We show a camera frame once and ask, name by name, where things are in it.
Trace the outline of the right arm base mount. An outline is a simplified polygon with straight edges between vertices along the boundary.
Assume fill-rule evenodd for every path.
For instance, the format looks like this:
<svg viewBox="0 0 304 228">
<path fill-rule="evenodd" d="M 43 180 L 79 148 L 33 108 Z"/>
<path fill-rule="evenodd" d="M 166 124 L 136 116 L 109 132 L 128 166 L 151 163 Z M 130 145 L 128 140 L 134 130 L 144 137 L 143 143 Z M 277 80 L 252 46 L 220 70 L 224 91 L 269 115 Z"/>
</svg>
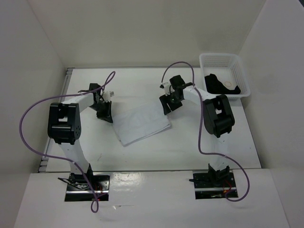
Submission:
<svg viewBox="0 0 304 228">
<path fill-rule="evenodd" d="M 196 200 L 222 199 L 227 194 L 229 198 L 238 198 L 238 191 L 233 172 L 223 180 L 212 183 L 207 171 L 194 172 L 189 182 L 194 185 Z"/>
</svg>

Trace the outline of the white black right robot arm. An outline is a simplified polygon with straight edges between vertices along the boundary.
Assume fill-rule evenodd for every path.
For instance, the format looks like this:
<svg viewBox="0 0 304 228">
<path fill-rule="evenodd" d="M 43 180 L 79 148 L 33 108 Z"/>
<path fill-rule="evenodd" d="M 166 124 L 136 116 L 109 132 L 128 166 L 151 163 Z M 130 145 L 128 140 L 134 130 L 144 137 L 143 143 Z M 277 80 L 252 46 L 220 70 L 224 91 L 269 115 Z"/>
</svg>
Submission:
<svg viewBox="0 0 304 228">
<path fill-rule="evenodd" d="M 180 75 L 172 77 L 167 83 L 162 82 L 160 88 L 164 90 L 164 95 L 160 96 L 159 100 L 165 115 L 182 107 L 184 100 L 200 106 L 199 140 L 201 140 L 202 128 L 205 128 L 210 135 L 217 139 L 219 144 L 218 151 L 209 154 L 226 157 L 221 150 L 235 124 L 227 96 L 215 96 L 197 88 L 193 82 L 185 83 Z"/>
</svg>

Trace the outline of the white skirt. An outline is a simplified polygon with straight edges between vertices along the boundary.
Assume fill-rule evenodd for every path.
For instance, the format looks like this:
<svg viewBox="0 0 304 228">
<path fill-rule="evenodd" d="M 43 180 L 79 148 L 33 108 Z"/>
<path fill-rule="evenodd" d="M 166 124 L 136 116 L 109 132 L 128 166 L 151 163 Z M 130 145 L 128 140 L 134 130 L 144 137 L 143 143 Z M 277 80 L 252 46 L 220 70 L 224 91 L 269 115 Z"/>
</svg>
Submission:
<svg viewBox="0 0 304 228">
<path fill-rule="evenodd" d="M 170 128 L 171 123 L 160 101 L 144 104 L 113 117 L 114 132 L 124 147 Z"/>
</svg>

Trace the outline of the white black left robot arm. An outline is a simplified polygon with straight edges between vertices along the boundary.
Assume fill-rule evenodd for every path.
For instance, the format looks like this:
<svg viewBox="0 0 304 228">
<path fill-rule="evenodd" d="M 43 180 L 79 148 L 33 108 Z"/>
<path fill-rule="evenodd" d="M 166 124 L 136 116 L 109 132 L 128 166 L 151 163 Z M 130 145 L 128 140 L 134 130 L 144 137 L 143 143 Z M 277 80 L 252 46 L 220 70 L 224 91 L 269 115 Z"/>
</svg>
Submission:
<svg viewBox="0 0 304 228">
<path fill-rule="evenodd" d="M 71 99 L 61 103 L 52 103 L 49 109 L 47 133 L 49 138 L 63 150 L 70 162 L 70 185 L 79 185 L 88 190 L 97 186 L 90 163 L 84 156 L 80 145 L 82 132 L 80 114 L 87 108 L 96 112 L 99 120 L 113 123 L 113 91 L 104 91 L 97 83 L 91 83 L 87 90 L 80 90 Z"/>
</svg>

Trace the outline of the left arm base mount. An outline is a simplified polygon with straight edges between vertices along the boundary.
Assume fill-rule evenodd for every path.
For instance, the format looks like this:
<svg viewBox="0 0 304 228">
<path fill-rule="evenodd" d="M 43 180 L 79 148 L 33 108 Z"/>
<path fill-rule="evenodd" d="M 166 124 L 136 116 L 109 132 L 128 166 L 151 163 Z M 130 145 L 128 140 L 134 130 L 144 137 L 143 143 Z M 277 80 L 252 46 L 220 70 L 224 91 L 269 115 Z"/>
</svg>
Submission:
<svg viewBox="0 0 304 228">
<path fill-rule="evenodd" d="M 72 180 L 71 176 L 69 176 L 69 178 L 58 177 L 57 179 L 66 184 L 66 202 L 92 201 L 94 199 L 93 192 L 91 191 L 88 183 L 85 180 Z M 109 200 L 109 174 L 98 172 L 93 173 L 93 183 L 91 185 L 99 201 Z"/>
</svg>

